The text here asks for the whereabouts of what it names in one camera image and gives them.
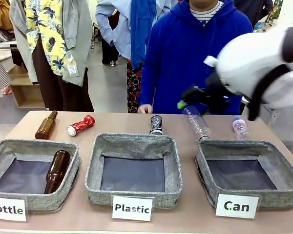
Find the person's right hand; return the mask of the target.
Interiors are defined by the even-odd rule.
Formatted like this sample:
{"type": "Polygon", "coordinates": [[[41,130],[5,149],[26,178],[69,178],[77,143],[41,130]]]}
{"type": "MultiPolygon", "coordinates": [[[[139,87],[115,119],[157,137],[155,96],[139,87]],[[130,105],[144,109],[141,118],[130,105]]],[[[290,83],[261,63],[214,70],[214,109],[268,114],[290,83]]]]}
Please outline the person's right hand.
{"type": "Polygon", "coordinates": [[[152,110],[153,110],[152,105],[143,104],[143,105],[139,106],[137,113],[139,113],[139,114],[152,114],[152,110]]]}

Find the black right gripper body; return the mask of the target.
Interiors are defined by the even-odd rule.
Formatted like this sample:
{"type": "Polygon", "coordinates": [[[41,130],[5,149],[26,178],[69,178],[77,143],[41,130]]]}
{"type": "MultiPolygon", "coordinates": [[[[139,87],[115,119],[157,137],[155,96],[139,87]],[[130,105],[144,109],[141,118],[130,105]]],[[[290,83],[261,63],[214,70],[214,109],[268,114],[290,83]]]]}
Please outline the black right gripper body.
{"type": "Polygon", "coordinates": [[[242,96],[228,91],[221,83],[216,72],[211,73],[205,80],[208,94],[208,108],[211,114],[239,115],[241,114],[242,96]]]}

